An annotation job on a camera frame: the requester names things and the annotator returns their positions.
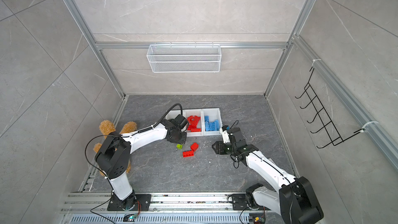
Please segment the red curved lego piece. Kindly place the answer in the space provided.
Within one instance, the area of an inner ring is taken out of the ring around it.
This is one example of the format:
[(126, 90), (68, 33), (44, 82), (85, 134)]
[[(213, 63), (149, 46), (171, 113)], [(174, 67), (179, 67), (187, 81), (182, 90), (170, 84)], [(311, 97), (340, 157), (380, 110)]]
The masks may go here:
[(189, 116), (188, 117), (188, 123), (189, 123), (188, 127), (197, 128), (198, 123), (200, 122), (200, 120), (201, 120), (201, 117), (199, 117), (199, 116)]

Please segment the blue lego brick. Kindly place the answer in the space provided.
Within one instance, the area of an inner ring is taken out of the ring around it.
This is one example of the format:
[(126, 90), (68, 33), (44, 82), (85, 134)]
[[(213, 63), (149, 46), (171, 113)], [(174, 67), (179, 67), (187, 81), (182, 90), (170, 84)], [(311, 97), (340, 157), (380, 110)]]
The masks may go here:
[(208, 123), (206, 131), (219, 131), (219, 129), (220, 129), (219, 120), (215, 120), (213, 122)]
[(205, 120), (205, 131), (210, 131), (209, 117), (204, 116), (204, 120)]

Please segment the red square lego brick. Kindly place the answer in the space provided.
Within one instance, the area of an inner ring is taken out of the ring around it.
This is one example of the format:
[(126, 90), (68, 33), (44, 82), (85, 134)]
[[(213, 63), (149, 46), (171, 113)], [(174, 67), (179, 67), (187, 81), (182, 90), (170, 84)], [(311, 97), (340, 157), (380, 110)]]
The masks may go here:
[(191, 148), (191, 150), (192, 150), (193, 152), (195, 152), (195, 151), (198, 150), (199, 145), (198, 145), (198, 143), (193, 143), (193, 144), (190, 146), (190, 148)]

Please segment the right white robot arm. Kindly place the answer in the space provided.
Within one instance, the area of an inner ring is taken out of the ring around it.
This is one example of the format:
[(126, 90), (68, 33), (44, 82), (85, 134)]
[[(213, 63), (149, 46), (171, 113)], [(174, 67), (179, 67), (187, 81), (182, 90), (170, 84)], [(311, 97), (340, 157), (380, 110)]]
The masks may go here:
[(310, 181), (295, 177), (278, 167), (256, 146), (247, 144), (238, 127), (224, 125), (220, 132), (222, 141), (212, 145), (218, 155), (228, 155), (234, 168), (244, 165), (262, 176), (272, 187), (255, 184), (246, 190), (249, 208), (268, 208), (279, 214), (286, 224), (315, 224), (324, 213)]

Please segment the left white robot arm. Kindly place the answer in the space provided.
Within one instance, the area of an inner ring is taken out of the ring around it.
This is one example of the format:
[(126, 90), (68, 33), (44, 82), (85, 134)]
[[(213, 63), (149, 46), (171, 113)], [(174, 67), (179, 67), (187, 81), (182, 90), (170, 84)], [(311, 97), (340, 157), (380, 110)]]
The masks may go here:
[(138, 205), (126, 172), (131, 154), (160, 140), (183, 145), (187, 138), (183, 129), (187, 124), (182, 105), (176, 103), (154, 125), (130, 133), (104, 135), (106, 139), (96, 152), (96, 165), (93, 167), (102, 172), (110, 183), (113, 190), (110, 201), (118, 204), (117, 209), (130, 211)]

